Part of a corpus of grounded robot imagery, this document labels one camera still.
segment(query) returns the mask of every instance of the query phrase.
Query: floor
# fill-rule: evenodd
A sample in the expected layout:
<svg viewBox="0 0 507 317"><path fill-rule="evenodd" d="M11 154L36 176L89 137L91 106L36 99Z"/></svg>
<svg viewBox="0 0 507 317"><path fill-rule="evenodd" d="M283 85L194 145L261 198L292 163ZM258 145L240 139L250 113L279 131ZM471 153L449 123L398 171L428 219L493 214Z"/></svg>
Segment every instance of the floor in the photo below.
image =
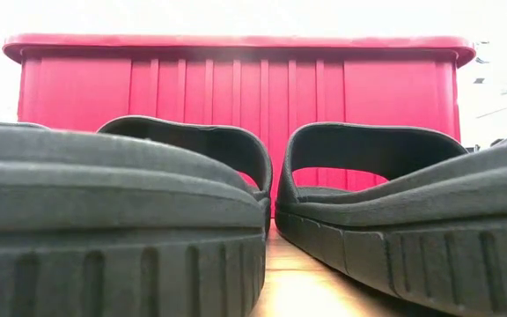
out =
<svg viewBox="0 0 507 317"><path fill-rule="evenodd" d="M297 249L271 224L265 284L252 317L448 316L385 295Z"/></svg>

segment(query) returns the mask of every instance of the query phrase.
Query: black slide sandal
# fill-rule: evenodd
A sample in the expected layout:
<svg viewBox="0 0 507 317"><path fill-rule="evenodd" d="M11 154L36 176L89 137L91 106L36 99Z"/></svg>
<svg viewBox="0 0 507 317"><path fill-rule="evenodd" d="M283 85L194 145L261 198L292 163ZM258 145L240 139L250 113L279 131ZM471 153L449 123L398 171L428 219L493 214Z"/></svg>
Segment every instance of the black slide sandal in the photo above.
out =
<svg viewBox="0 0 507 317"><path fill-rule="evenodd" d="M247 316L262 213L192 151L0 126L0 316Z"/></svg>
<svg viewBox="0 0 507 317"><path fill-rule="evenodd" d="M477 153L427 129L314 123L289 141L276 203L287 240L391 295L507 316L507 144ZM292 172L381 175L361 192L302 193Z"/></svg>
<svg viewBox="0 0 507 317"><path fill-rule="evenodd" d="M231 126L169 122L140 115L127 115L105 124L99 133L132 136L195 151L242 172L257 185L251 194L264 210L265 231L271 221L271 159L253 133Z"/></svg>

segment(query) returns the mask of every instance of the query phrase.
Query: wooden floor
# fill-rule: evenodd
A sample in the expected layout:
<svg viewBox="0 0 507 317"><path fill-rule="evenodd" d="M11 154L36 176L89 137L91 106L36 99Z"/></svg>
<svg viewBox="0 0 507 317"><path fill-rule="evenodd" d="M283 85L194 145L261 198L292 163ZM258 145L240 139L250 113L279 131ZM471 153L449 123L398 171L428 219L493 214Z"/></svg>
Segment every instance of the wooden floor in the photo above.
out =
<svg viewBox="0 0 507 317"><path fill-rule="evenodd" d="M364 286L284 240L271 224L265 285L252 317L447 316Z"/></svg>

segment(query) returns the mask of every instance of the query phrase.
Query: container lid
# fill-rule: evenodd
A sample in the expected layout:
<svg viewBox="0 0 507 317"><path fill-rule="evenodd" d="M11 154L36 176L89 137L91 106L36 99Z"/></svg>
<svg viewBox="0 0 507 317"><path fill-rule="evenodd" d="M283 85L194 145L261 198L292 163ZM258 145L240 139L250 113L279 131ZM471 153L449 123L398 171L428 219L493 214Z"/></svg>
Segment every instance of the container lid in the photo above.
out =
<svg viewBox="0 0 507 317"><path fill-rule="evenodd" d="M26 33L5 41L4 53L21 63L23 51L36 48L359 48L443 50L455 53L458 67L473 60L474 45L460 37L408 38L301 38L265 36L164 36Z"/></svg>

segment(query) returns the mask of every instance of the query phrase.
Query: red storage box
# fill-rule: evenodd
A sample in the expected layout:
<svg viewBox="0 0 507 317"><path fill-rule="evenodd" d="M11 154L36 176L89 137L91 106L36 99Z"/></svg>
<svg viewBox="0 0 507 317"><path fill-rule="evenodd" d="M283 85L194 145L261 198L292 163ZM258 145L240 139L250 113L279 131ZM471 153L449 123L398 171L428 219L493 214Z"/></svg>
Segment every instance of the red storage box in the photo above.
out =
<svg viewBox="0 0 507 317"><path fill-rule="evenodd" d="M249 129L268 147L273 197L289 135L308 122L408 125L459 140L460 38L357 40L24 34L4 52L23 67L18 118L94 131L125 114ZM358 190L361 172L306 169L301 185Z"/></svg>

